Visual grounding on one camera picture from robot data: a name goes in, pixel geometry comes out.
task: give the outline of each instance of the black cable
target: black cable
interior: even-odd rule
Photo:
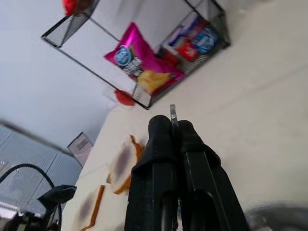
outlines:
[[[43,177],[47,180],[47,182],[49,183],[49,185],[54,188],[54,184],[52,182],[52,180],[49,178],[49,176],[47,176],[47,174],[38,166],[33,165],[33,164],[20,164],[20,165],[16,165],[12,168],[10,168],[9,170],[7,170],[1,177],[0,177],[0,184],[15,170],[22,168],[22,167],[30,167],[35,169],[36,171],[38,171],[40,174],[43,175]],[[59,213],[59,230],[61,230],[61,225],[62,225],[62,208],[61,205],[58,204],[58,213]]]

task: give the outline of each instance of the table surface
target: table surface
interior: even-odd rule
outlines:
[[[114,156],[120,151],[121,145],[128,135],[134,135],[137,140],[143,143],[148,140],[148,121],[152,117],[153,112],[146,111],[137,105],[131,108],[118,106],[110,112],[76,183],[76,194],[64,209],[63,231],[76,230],[74,227],[76,221],[74,220],[78,209],[90,192],[99,185],[105,185],[108,163],[111,163]],[[127,195],[114,195],[112,200],[112,204],[103,204],[104,209],[100,209],[96,224],[90,229],[91,231],[123,230]]]

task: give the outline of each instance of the blue snack package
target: blue snack package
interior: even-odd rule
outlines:
[[[196,12],[193,12],[183,23],[180,35],[187,37],[200,20],[199,15]]]
[[[217,43],[217,34],[208,26],[204,28],[192,41],[197,51],[201,54],[208,53]]]

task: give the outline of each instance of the potato chips bag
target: potato chips bag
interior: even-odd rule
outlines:
[[[150,95],[184,78],[184,73],[156,58],[134,23],[130,24],[116,49],[105,58],[120,67]]]

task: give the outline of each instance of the black wire basket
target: black wire basket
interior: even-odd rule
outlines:
[[[230,46],[230,37],[227,29],[226,23],[226,14],[225,11],[221,8],[221,6],[216,2],[216,0],[201,0],[199,4],[193,6],[188,0],[184,0],[184,2],[192,9],[192,12],[197,13],[202,20],[204,20],[216,33],[218,37],[218,41],[215,46],[209,50],[206,54],[199,55],[194,61],[190,62],[181,58],[181,64],[178,67],[180,71],[185,74],[185,77],[180,81],[174,83],[172,86],[168,86],[165,88],[161,88],[159,92],[156,92],[154,96],[148,94],[144,89],[142,89],[137,83],[129,95],[134,102],[139,104],[145,109],[149,109],[156,101],[158,101],[161,97],[163,97],[166,93],[168,93],[171,89],[173,89],[176,85],[182,82],[185,78],[190,76],[195,70],[197,70],[200,66],[205,64],[208,60],[210,60],[216,53],[220,50]],[[61,49],[62,46],[85,24],[86,21],[92,21],[96,26],[98,26],[101,30],[111,36],[114,40],[119,41],[112,33],[110,33],[107,29],[97,23],[92,19],[92,14],[97,7],[99,0],[93,0],[91,5],[82,13],[78,15],[65,16],[62,20],[56,23],[52,28],[50,28],[47,32],[45,32],[41,38],[46,41],[48,44],[52,45],[59,52],[94,74],[96,77],[104,81],[106,84],[113,87],[115,90],[121,90],[119,86],[110,83],[106,78],[94,72],[92,69],[85,66],[83,63],[78,61],[76,58],[72,57],[70,54],[66,53]],[[204,13],[200,13],[197,8],[201,3],[206,3],[207,11],[205,12],[206,18],[203,16]],[[161,46],[163,46],[169,37],[173,34],[174,31],[166,36],[166,38],[161,42]]]

